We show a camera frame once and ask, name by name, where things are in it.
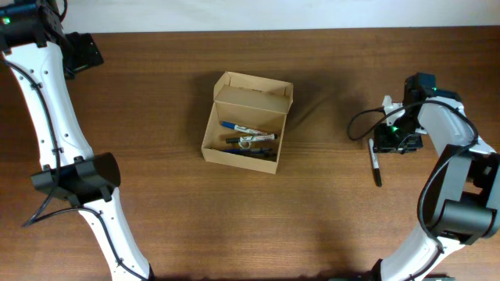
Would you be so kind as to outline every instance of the brown tabletop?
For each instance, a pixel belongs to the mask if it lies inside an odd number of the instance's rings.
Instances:
[[[381,155],[375,186],[357,112],[403,98],[406,77],[433,73],[459,92],[480,135],[500,149],[500,27],[96,34],[105,64],[68,81],[95,154],[112,152],[123,211],[157,276],[294,278],[371,269],[416,225],[438,157]],[[44,195],[30,175],[38,146],[16,82],[0,69],[0,276],[108,280],[76,213],[20,225]],[[295,84],[277,175],[204,162],[200,147],[223,71]],[[361,132],[380,115],[361,118]],[[49,210],[65,208],[53,201]],[[500,279],[500,236],[453,254],[434,272]]]

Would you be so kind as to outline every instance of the blue marker cap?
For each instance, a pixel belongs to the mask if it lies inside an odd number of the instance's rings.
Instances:
[[[222,126],[225,126],[226,128],[229,128],[229,129],[233,129],[234,130],[234,127],[236,126],[235,124],[233,123],[229,123],[227,121],[223,121],[222,122]]]

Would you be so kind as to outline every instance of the marker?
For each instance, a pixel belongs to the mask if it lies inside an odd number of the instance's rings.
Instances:
[[[253,129],[247,128],[245,126],[239,126],[239,125],[227,122],[227,121],[223,121],[222,122],[222,126],[225,126],[226,128],[229,128],[229,129],[236,130],[238,132],[250,133],[250,134],[252,134],[254,136],[265,136],[265,135],[267,135],[267,133],[261,132],[259,130],[253,130]]]
[[[278,136],[274,133],[266,136],[247,136],[247,137],[231,137],[226,139],[226,144],[237,144],[244,142],[254,142],[254,141],[273,141],[276,140]]]
[[[222,152],[227,152],[237,155],[246,155],[246,154],[269,153],[272,150],[273,150],[272,148],[234,148],[234,149],[225,149]]]
[[[373,152],[373,139],[368,140],[368,147],[370,150],[370,156],[372,158],[373,175],[375,176],[375,183],[378,187],[382,187],[382,177],[380,176],[380,169],[378,166],[377,155]]]

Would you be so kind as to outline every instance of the open box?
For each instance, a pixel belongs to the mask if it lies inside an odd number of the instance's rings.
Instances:
[[[225,72],[213,88],[212,112],[202,144],[203,157],[207,162],[276,173],[284,124],[292,102],[292,83]],[[226,144],[227,138],[248,136],[221,126],[223,121],[277,134],[277,140],[252,143],[253,148],[272,148],[277,155],[253,158],[222,152],[239,148],[238,144]]]

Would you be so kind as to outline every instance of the black marker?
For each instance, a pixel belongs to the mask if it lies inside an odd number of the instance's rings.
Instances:
[[[368,140],[368,147],[370,150],[370,156],[372,158],[373,175],[375,176],[375,183],[378,187],[382,187],[382,177],[380,176],[380,169],[378,166],[378,159],[375,152],[373,152],[373,139]]]

